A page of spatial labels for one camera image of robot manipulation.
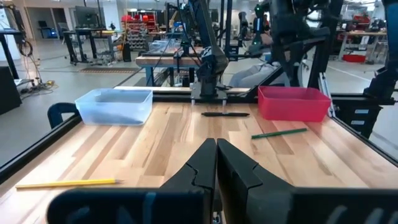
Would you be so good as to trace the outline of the black frame post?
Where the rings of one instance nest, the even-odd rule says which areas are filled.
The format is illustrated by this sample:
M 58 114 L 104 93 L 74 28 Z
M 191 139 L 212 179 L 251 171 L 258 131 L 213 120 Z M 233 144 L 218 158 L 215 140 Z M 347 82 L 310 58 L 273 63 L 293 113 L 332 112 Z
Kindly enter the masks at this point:
M 387 27 L 388 55 L 385 66 L 376 72 L 364 94 L 389 100 L 398 81 L 398 0 L 382 0 Z

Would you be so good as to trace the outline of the black standing desk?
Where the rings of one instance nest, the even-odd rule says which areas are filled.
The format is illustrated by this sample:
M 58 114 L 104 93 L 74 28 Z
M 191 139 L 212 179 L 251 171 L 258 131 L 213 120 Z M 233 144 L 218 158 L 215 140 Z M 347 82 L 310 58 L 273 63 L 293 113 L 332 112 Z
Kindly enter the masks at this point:
M 89 63 L 89 58 L 83 50 L 83 42 L 81 37 L 88 38 L 92 59 L 97 60 L 99 56 L 110 56 L 111 61 L 115 60 L 114 42 L 112 36 L 115 34 L 113 30 L 105 30 L 102 28 L 76 28 L 75 30 L 68 30 L 63 32 L 63 40 L 67 46 L 69 53 L 70 64 L 77 65 L 78 63 Z M 99 52 L 96 47 L 95 40 L 103 39 L 107 42 L 108 49 Z

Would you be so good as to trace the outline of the red plastic bin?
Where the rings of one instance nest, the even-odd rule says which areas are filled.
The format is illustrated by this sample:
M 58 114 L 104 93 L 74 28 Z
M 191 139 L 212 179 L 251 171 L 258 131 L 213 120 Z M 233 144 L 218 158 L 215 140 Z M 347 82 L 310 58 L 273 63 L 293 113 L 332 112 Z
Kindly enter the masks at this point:
M 260 86 L 258 110 L 267 120 L 321 122 L 331 105 L 315 88 Z

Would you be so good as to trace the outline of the clear plastic bin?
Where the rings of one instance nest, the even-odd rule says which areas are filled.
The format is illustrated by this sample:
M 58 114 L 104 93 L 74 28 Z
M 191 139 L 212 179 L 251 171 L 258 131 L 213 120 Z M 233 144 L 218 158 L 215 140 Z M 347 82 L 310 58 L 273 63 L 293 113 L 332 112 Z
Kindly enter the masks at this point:
M 140 126 L 152 112 L 152 90 L 91 90 L 75 100 L 85 124 Z

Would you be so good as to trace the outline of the yellow pencil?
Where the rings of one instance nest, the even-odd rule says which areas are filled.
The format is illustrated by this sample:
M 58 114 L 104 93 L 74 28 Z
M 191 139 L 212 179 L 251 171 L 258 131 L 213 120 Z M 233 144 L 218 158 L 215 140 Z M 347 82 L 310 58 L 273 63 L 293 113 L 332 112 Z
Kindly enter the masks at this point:
M 91 186 L 91 185 L 113 185 L 121 184 L 122 180 L 117 179 L 91 179 L 91 180 L 70 180 L 60 182 L 48 182 L 43 184 L 27 184 L 27 185 L 16 185 L 17 190 L 27 189 L 47 189 L 47 188 L 64 188 L 64 187 L 76 187 L 76 186 Z

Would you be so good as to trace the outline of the slim green pen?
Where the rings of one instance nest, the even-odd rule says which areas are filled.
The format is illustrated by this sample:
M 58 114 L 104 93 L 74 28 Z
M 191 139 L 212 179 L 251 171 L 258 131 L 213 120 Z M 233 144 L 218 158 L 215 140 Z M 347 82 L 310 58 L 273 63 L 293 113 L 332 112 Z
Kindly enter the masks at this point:
M 306 131 L 307 131 L 307 128 L 290 129 L 290 130 L 285 130 L 285 131 L 276 131 L 276 132 L 272 132 L 272 133 L 264 133 L 264 134 L 253 135 L 253 136 L 251 136 L 251 139 L 269 138 L 269 137 L 281 136 L 281 135 L 286 135 L 286 134 L 302 133 L 302 132 L 306 132 Z

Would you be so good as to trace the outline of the black equipment frame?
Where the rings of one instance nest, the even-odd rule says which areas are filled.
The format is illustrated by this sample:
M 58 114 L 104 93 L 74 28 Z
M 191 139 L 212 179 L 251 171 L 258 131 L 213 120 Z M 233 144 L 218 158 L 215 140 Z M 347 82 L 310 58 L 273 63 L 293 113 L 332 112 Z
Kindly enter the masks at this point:
M 290 86 L 300 86 L 298 69 L 307 46 L 324 42 L 327 27 L 313 28 L 305 21 L 312 11 L 329 12 L 329 0 L 271 0 L 272 56 L 282 66 Z

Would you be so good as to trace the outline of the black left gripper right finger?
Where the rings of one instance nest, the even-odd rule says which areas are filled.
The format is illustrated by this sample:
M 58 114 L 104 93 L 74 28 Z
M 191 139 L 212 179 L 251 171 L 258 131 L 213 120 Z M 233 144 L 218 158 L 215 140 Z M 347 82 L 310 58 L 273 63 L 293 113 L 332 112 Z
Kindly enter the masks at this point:
M 295 187 L 218 139 L 228 224 L 398 224 L 398 190 Z

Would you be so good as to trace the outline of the wooden bench blue legs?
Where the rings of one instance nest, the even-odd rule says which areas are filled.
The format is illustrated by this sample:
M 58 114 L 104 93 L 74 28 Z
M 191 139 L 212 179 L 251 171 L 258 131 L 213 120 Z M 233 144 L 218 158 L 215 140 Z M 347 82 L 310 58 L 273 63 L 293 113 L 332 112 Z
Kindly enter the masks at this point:
M 139 56 L 136 64 L 146 74 L 145 86 L 190 86 L 201 62 L 193 57 Z

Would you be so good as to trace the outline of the person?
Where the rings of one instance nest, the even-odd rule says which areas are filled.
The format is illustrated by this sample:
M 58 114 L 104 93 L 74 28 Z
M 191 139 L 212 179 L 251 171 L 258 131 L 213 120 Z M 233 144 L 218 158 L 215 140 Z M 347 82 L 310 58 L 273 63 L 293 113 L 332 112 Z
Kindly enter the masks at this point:
M 229 81 L 229 86 L 234 88 L 252 88 L 279 67 L 278 62 L 260 63 L 235 73 Z

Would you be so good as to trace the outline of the black cabinet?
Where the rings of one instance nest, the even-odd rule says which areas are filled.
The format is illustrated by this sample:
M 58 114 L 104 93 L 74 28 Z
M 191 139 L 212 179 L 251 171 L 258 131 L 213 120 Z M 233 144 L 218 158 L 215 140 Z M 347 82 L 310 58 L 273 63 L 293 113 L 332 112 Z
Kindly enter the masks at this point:
M 9 67 L 0 67 L 0 115 L 22 104 Z

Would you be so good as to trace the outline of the black desktop monitor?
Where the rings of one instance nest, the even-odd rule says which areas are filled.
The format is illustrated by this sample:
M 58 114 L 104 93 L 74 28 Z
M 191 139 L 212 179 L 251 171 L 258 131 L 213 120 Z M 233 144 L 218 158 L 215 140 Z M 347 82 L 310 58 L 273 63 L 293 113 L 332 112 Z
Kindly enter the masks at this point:
M 77 28 L 98 28 L 100 26 L 100 15 L 96 8 L 76 6 L 75 18 Z

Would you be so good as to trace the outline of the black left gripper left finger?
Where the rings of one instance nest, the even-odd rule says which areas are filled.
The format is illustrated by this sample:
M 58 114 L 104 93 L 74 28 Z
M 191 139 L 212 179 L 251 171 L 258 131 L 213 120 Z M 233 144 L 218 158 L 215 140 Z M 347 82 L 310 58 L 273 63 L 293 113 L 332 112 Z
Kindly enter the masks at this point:
M 56 196 L 48 224 L 211 224 L 216 142 L 206 139 L 159 188 L 77 188 Z

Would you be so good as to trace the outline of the black drawer unit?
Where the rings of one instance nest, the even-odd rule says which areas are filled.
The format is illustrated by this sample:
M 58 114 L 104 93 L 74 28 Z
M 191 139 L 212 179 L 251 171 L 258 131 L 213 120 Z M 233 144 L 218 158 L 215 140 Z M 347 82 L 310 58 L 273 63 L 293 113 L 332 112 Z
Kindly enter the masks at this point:
M 336 116 L 353 128 L 358 134 L 369 138 L 382 107 L 371 106 L 337 106 Z

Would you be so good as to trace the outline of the red tray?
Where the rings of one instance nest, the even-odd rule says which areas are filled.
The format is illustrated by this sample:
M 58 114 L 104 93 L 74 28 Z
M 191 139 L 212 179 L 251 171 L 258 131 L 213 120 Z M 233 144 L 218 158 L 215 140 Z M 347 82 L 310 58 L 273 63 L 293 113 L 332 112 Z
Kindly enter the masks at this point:
M 356 55 L 356 54 L 344 54 L 342 59 L 346 62 L 352 63 L 364 63 L 366 61 L 365 55 Z

